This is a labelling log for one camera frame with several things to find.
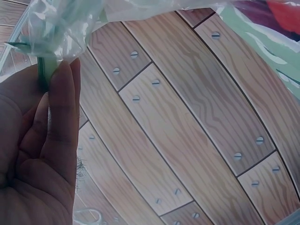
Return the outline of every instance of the printed wood pattern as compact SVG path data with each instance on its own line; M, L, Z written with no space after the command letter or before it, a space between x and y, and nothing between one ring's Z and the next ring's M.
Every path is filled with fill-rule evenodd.
M209 49L175 13L126 22L184 98L235 174L275 148L238 87ZM256 144L258 137L264 143ZM242 159L234 160L236 152Z
M10 53L13 58L13 63L14 63L16 72L19 72L20 70L23 70L23 69L31 66L28 55L16 52L16 51L14 51L14 49L12 49L10 51Z
M0 24L15 26L25 9L25 5L0 0Z
M138 126L87 51L81 57L81 104L90 122L137 190L158 215L191 202L185 188ZM179 188L180 195L174 191Z
M0 25L0 46L4 46L4 42L9 40L14 28Z
M129 182L89 122L79 131L78 155L84 160L95 184L128 224L163 225Z
M211 8L198 8L190 10L180 10L179 14L188 22L191 27L205 20L207 17L215 13Z
M180 225L213 225L195 202L170 212L161 218L167 225L174 225L176 221L180 222Z
M81 153L81 150L78 151L79 156L86 156L86 154ZM88 165L89 161L83 161L83 163ZM126 225L124 219L120 217L112 205L107 201L88 172L85 177L82 177L82 181L79 182L78 188L77 195L86 207L99 210L102 214L103 221L107 222L109 225ZM97 213L93 212L92 214L96 219L99 218Z
M6 58L3 68L0 72L0 82L4 81L5 79L7 79L9 76L14 74L15 72L16 72L15 66L14 66L13 58L12 58L11 52L10 52Z
M211 40L212 30L220 32L218 41ZM196 31L249 96L300 188L300 104L278 75L217 15Z
M81 128L87 121L88 121L88 118L86 117L83 109L81 108L80 106L80 112L79 112L79 127Z
M279 172L272 169L279 166ZM277 152L239 177L261 216L274 225L300 208L300 203L284 164ZM257 187L251 184L258 181Z
M12 0L12 1L19 2L22 4L26 4L26 5L28 5L30 3L30 0Z
M110 22L91 35L90 49L117 90L150 63L150 59L120 22ZM136 59L131 53L137 51ZM120 73L113 74L115 68Z
M158 79L159 87L152 81ZM218 225L261 224L254 207L175 91L151 65L123 100L201 208ZM140 102L132 101L138 95Z
M84 203L82 202L82 200L79 198L78 195L75 195L73 211L82 210L85 208L87 208L86 205L84 205ZM76 212L75 216L78 220L83 222L93 222L96 220L96 218L90 212ZM81 224L73 221L73 225L81 225Z

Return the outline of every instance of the screw head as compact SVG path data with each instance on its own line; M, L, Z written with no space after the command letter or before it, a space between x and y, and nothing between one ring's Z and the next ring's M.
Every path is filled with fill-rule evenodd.
M259 181L258 181L258 180L254 180L254 181L251 183L251 186L254 187L254 188L258 187L258 185L259 185Z
M264 142L264 138L263 138L263 137L258 137L258 138L256 139L256 144L257 144L257 145L261 145L261 144L263 144L263 142Z
M119 69L119 68L115 68L115 69L113 69L112 73L113 73L114 75L119 75L120 69Z
M133 97L132 97L132 101L134 102L134 103L138 103L138 102L140 102L140 97L138 96L138 95L134 95Z
M157 198L157 199L155 199L155 203L156 203L156 204L159 204L159 205L160 205L160 204L161 204L161 202L162 202L162 201L161 201L161 199L160 199L160 198Z
M152 86L153 87L158 87L160 85L160 81L159 81L159 79L155 79L154 81L152 81Z
M235 153L233 158L234 158L235 161L241 160L242 159L242 153L240 153L240 152Z
M130 54L130 58L132 58L133 60L136 59L138 57L139 53L137 51L133 51Z
M177 188L177 189L174 191L174 194L175 194L175 195L179 195L179 194L181 194L181 191L180 191L180 189L179 189L179 188Z
M214 40L219 40L220 39L220 33L219 32L212 32L211 38Z
M197 212L194 212L194 213L192 214L192 217L193 217L194 219L197 219L197 218L200 217L200 214L197 213Z
M275 166L275 167L273 167L273 169L272 169L272 172L273 173L278 173L280 171L280 166Z

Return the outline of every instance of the clear plastic bag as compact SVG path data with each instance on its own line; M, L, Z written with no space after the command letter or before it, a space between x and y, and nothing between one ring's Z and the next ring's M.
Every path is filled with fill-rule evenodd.
M77 58L86 50L92 31L106 23L207 7L245 39L300 99L300 0L32 0L29 36L11 44L40 59L48 82L59 62Z

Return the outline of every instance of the wood grain pattern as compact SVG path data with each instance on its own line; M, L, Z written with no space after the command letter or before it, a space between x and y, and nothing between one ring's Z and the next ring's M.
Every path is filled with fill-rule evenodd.
M14 51L14 49L12 49L10 53L13 58L13 63L14 63L16 72L19 72L20 70L23 70L23 69L31 66L28 55L16 52L16 51Z
M191 202L185 188L138 126L121 98L92 59L81 57L81 105L103 142L158 215ZM176 196L175 189L181 194ZM162 198L161 204L156 199Z
M30 0L4 0L4 1L14 1L17 3L22 3L28 5L30 3Z
M4 46L4 42L9 40L14 28L0 25L0 46Z
M85 208L87 208L87 206L84 205L84 203L82 202L82 200L80 199L80 197L78 195L75 195L73 211L82 210ZM96 218L94 218L94 216L89 211L75 212L73 214L76 216L76 219L83 221L83 222L93 222L96 220ZM73 221L73 225L81 225L81 224Z
M214 11L211 8L179 10L178 12L191 27L195 27L197 24L199 24L214 13Z
M81 153L81 150L79 150L78 156L86 156L86 154ZM102 214L103 221L107 222L109 225L127 224L104 197L103 193L94 183L89 173L87 173L86 176L82 178L82 181L78 183L77 195L86 207L99 210ZM92 214L96 219L99 218L96 213Z
M15 26L25 9L25 5L0 0L0 24Z
M193 218L194 213L198 213L199 217ZM180 225L212 225L211 221L195 202L170 212L161 218L167 225L174 225L176 221L180 222Z
M211 31L221 38L212 41ZM245 90L300 188L300 104L278 75L217 15L196 31Z
M130 225L163 225L139 195L88 122L79 131L78 155L87 171L116 211Z
M275 148L251 106L209 49L175 13L126 22L240 174ZM256 145L258 137L265 142ZM242 159L234 160L236 152Z
M91 51L117 90L140 72L150 59L120 22L110 22L91 35ZM138 52L132 59L130 54Z
M81 108L80 106L80 112L79 112L79 128L81 128L87 121L88 121L88 118L86 117L83 109Z
M15 72L16 72L16 70L15 70L13 58L12 58L11 52L10 52L4 65L3 65L3 68L0 72L0 82L4 81L5 79L7 79L9 76L14 74Z
M280 171L273 173L276 166ZM278 223L300 208L292 181L277 152L241 175L239 181L269 225ZM253 181L258 181L259 185L252 187Z
M151 82L160 81L155 88ZM217 150L154 65L121 92L194 199L218 225L261 224L254 207ZM132 97L138 95L140 102Z

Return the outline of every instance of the curved wooden surface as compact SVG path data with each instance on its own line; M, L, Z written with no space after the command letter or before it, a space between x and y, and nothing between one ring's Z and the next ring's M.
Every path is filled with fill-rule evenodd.
M118 164L158 215L192 201L100 71L91 54L81 56L81 104Z
M216 30L221 34L218 41L210 37ZM248 95L299 189L300 104L278 75L217 15L196 31Z
M153 87L156 79L160 85ZM213 222L262 224L217 150L153 64L120 95ZM139 96L140 102L133 102L133 96Z

